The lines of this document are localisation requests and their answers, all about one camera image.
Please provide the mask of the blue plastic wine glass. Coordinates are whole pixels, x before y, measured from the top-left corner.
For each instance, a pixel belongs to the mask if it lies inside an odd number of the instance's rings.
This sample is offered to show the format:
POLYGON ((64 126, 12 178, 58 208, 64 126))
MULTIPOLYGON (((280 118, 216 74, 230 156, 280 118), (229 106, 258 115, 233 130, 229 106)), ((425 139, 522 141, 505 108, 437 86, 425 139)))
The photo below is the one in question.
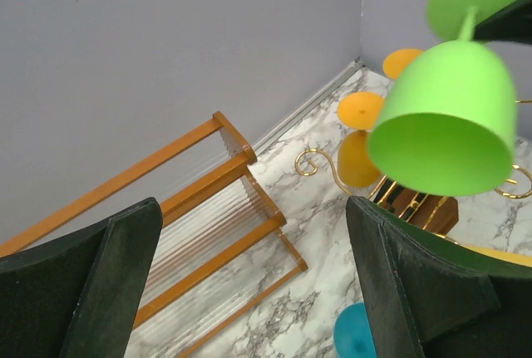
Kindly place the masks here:
POLYGON ((352 304, 340 313, 334 324, 333 343, 339 358, 377 357, 363 302, 352 304))

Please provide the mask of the orange plastic wine glass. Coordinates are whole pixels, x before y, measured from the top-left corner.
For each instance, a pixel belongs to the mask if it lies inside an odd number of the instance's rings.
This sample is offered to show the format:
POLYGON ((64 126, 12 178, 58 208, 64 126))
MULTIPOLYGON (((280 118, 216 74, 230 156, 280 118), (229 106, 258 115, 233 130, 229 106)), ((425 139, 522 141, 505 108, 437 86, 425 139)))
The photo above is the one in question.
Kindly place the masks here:
POLYGON ((353 132, 340 144, 337 171, 349 187, 366 188, 381 175, 367 152, 369 131, 377 121, 384 98, 377 93, 360 91, 344 97, 337 107, 339 120, 353 132))
POLYGON ((418 48, 402 48, 390 53, 382 63, 384 75, 395 80, 422 53, 418 48))

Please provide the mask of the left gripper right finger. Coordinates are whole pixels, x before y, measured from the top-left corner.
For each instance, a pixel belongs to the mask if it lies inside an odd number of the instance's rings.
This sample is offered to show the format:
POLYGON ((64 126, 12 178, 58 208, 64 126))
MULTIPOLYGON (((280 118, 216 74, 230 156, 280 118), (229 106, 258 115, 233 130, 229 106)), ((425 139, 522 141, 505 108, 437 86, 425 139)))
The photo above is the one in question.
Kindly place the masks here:
POLYGON ((531 269, 446 241, 363 197, 347 228, 379 357, 529 357, 531 269))

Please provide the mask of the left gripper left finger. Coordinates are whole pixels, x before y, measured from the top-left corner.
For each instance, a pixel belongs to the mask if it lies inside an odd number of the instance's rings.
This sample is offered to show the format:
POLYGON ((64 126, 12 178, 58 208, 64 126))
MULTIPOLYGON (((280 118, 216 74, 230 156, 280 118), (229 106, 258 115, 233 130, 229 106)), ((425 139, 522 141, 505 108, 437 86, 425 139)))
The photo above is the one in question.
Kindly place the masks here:
POLYGON ((162 229, 150 197, 1 259, 3 357, 122 357, 162 229))

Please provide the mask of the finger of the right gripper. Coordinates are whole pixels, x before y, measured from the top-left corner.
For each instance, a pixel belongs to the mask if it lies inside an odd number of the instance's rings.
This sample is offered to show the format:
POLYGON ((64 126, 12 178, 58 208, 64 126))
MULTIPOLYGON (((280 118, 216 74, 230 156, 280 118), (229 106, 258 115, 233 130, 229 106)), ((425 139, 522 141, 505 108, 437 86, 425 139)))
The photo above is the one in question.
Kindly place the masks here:
POLYGON ((531 0, 514 0, 475 26, 477 42, 531 45, 531 0))

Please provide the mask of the green plastic wine glass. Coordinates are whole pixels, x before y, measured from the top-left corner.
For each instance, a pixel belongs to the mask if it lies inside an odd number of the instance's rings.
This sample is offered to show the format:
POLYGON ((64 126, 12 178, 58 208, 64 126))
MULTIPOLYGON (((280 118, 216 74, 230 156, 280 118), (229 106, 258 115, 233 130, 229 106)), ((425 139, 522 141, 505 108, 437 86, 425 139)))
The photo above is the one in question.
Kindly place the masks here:
POLYGON ((395 80, 367 140, 399 184, 442 196, 481 194, 512 171, 517 93, 510 70, 475 26, 516 0, 428 0, 439 43, 395 80))

